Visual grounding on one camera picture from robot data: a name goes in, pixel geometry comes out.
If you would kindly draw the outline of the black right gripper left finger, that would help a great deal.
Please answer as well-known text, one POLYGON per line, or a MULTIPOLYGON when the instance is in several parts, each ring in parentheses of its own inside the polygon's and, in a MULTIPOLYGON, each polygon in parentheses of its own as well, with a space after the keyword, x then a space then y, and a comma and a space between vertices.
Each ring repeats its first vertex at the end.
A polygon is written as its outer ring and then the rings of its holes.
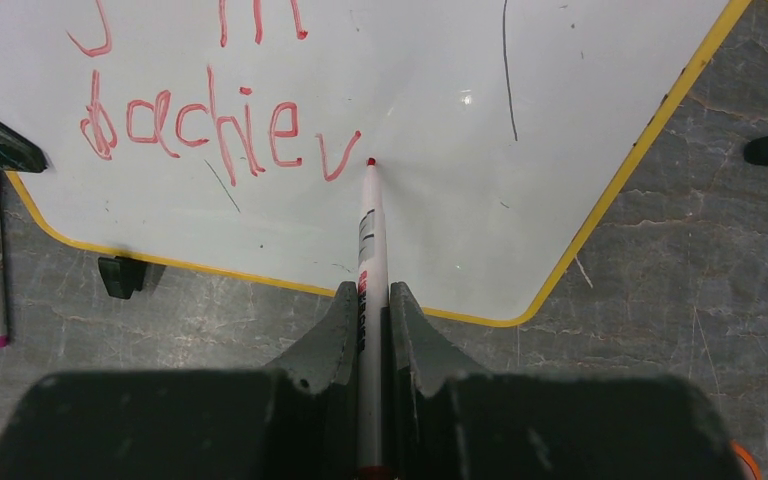
POLYGON ((21 398, 0 479, 351 479, 358 293, 259 369, 74 371, 21 398))

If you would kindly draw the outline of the red capped whiteboard marker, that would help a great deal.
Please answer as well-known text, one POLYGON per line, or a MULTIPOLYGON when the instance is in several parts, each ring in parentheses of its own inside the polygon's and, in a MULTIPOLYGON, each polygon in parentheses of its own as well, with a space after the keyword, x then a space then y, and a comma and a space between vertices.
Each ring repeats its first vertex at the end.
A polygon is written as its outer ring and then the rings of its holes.
POLYGON ((389 306, 386 218, 377 161, 366 163, 358 225, 357 477, 389 479, 382 326, 389 306))

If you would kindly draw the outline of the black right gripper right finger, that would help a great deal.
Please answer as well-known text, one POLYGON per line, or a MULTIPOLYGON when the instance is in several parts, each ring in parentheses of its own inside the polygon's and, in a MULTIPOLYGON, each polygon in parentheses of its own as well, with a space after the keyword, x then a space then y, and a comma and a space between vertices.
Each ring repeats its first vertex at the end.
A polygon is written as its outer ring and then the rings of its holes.
POLYGON ((390 290, 402 479, 744 479, 723 420, 671 375, 494 373, 390 290))

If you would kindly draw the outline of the white whiteboard orange frame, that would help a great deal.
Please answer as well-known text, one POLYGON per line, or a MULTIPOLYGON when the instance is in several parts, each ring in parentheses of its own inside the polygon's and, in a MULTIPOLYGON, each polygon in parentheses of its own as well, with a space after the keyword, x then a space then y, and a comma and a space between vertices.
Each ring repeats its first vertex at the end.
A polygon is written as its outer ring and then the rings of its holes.
POLYGON ((374 159, 389 272, 528 320, 743 1, 0 1, 10 181, 71 246, 325 293, 374 159))

